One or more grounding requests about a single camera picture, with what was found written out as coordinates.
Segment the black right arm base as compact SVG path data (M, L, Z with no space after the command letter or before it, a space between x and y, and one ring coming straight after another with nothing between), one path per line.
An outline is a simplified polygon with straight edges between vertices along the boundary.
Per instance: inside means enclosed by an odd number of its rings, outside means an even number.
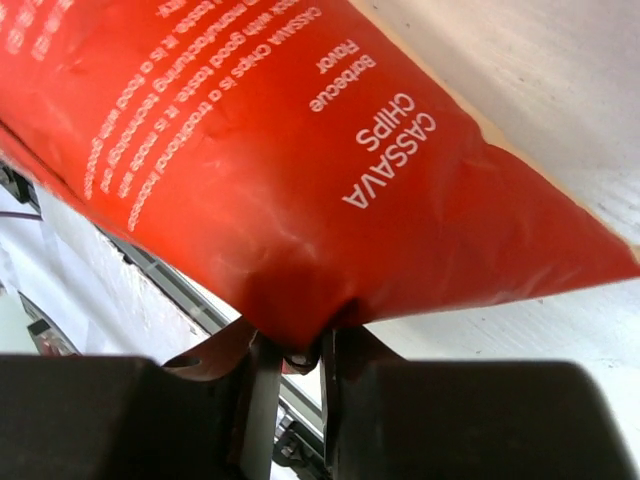
M322 440L285 404L277 410L270 478L331 479Z

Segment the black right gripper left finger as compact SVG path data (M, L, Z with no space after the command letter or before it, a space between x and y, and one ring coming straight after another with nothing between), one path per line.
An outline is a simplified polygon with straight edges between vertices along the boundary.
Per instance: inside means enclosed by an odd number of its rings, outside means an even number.
M5 479L266 479L282 354L234 324L164 365L5 355Z

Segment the large red chips bag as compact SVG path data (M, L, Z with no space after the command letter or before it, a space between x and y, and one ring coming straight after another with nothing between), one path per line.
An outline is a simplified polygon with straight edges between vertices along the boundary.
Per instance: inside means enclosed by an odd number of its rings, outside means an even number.
M294 349L639 274L352 1L5 1L1 146Z

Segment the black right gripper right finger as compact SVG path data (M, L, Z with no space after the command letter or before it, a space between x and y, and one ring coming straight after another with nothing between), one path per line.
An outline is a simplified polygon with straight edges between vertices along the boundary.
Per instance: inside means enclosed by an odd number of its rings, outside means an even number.
M635 479L600 388L576 364L412 361L363 327L322 338L336 479Z

